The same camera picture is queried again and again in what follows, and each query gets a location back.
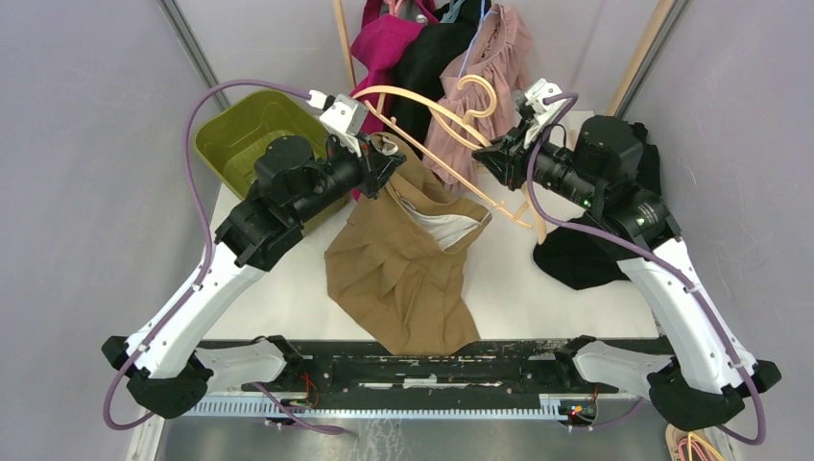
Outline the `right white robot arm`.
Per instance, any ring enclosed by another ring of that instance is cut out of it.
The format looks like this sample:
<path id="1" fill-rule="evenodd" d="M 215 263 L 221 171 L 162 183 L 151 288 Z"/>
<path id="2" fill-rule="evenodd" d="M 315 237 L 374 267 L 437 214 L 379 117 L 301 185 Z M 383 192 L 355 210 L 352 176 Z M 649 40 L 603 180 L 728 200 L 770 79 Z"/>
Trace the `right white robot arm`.
<path id="1" fill-rule="evenodd" d="M 557 228 L 585 234 L 611 259 L 644 297 L 670 347 L 665 354 L 637 352 L 583 335 L 557 351 L 557 384 L 567 392 L 608 385 L 649 401 L 684 431 L 726 429 L 752 404 L 751 442 L 761 444 L 761 395 L 780 381 L 780 370 L 736 340 L 694 270 L 675 217 L 641 183 L 640 168 L 658 153 L 645 128 L 596 115 L 582 124 L 573 148 L 552 144 L 546 133 L 530 141 L 530 131 L 522 123 L 474 159 L 509 189 L 541 185 L 580 206 L 580 221 L 558 221 Z"/>

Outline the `brown skirt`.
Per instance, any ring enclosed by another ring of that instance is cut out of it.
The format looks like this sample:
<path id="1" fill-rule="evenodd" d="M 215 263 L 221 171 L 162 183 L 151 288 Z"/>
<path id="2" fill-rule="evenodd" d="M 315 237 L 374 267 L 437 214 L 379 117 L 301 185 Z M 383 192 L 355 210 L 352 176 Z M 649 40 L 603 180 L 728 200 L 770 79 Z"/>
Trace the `brown skirt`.
<path id="1" fill-rule="evenodd" d="M 328 296 L 391 354 L 452 354 L 480 338 L 464 268 L 491 211 L 452 196 L 397 136 L 372 141 L 406 161 L 377 198 L 359 199 L 326 250 Z"/>

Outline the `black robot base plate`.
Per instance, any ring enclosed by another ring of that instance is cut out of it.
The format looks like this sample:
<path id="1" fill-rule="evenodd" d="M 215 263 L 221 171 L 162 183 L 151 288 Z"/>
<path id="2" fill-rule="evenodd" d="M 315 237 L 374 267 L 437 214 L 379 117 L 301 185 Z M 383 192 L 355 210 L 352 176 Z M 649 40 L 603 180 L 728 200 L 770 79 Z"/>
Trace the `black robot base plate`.
<path id="1" fill-rule="evenodd" d="M 293 340 L 298 358 L 264 388 L 319 410 L 519 410 L 542 395 L 612 392 L 555 359 L 561 340 L 490 340 L 451 355 L 394 355 L 374 341 Z"/>

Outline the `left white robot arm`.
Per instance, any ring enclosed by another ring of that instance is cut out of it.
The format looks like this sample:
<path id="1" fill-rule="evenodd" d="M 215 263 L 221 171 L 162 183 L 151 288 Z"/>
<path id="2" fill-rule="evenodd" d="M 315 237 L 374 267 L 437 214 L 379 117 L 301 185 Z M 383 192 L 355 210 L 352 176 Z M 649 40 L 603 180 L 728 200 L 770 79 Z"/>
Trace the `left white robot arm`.
<path id="1" fill-rule="evenodd" d="M 330 135 L 328 158 L 300 136 L 273 140 L 254 165 L 249 194 L 207 236 L 189 280 L 139 331 L 112 336 L 102 351 L 133 399 L 174 419 L 206 395 L 253 383 L 287 391 L 302 376 L 300 355 L 280 336 L 222 349 L 202 341 L 226 310 L 304 237 L 304 226 L 352 190 L 376 198 L 405 155 L 366 135 Z"/>

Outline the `beige wooden hanger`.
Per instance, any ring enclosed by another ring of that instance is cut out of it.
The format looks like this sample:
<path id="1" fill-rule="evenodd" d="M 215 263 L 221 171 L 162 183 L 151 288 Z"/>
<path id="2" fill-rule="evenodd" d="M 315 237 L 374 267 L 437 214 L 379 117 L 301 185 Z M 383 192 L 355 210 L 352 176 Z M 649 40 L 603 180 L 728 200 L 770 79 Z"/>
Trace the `beige wooden hanger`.
<path id="1" fill-rule="evenodd" d="M 363 88 L 351 95 L 356 100 L 361 100 L 363 97 L 376 95 L 376 105 L 374 106 L 370 101 L 365 100 L 363 104 L 373 114 L 375 118 L 380 120 L 386 127 L 395 131 L 396 134 L 402 136 L 408 143 L 419 149 L 424 155 L 434 161 L 436 164 L 456 179 L 463 185 L 469 192 L 473 193 L 476 197 L 481 199 L 493 210 L 497 210 L 504 216 L 509 218 L 515 224 L 524 229 L 532 229 L 535 231 L 538 244 L 542 244 L 547 235 L 548 228 L 545 220 L 537 213 L 533 212 L 533 224 L 529 224 L 522 220 L 525 212 L 532 204 L 531 192 L 527 186 L 521 186 L 520 190 L 523 194 L 525 202 L 515 212 L 507 210 L 503 202 L 497 202 L 487 193 L 478 188 L 474 183 L 466 179 L 462 174 L 454 170 L 447 162 L 435 155 L 426 146 L 414 139 L 410 134 L 405 132 L 397 125 L 395 117 L 386 117 L 382 110 L 388 96 L 401 97 L 421 106 L 427 108 L 433 119 L 441 126 L 441 128 L 452 137 L 458 144 L 467 147 L 472 152 L 485 147 L 490 147 L 491 142 L 488 141 L 482 134 L 480 134 L 472 125 L 471 121 L 475 119 L 482 119 L 490 116 L 497 108 L 497 94 L 492 85 L 484 78 L 476 75 L 465 75 L 457 83 L 457 87 L 462 89 L 466 85 L 477 85 L 482 88 L 488 96 L 487 105 L 484 109 L 469 109 L 463 116 L 455 114 L 450 109 L 443 107 L 441 104 L 432 101 L 424 96 L 417 94 L 414 91 L 405 88 L 396 87 L 392 85 L 373 85 Z"/>

